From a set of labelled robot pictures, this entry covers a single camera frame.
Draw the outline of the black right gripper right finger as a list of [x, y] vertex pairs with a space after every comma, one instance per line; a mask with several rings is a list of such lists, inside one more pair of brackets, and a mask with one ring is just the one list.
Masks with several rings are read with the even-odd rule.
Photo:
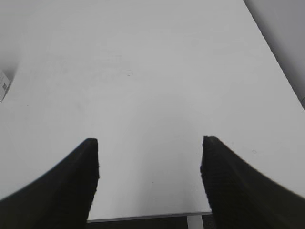
[[201, 177], [218, 229], [303, 229], [305, 199], [253, 168], [215, 136], [203, 137]]

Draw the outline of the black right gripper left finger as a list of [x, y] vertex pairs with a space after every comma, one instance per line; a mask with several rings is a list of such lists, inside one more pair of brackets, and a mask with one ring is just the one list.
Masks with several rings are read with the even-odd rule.
[[0, 227], [84, 229], [99, 178], [98, 141], [87, 138], [46, 174], [0, 201]]

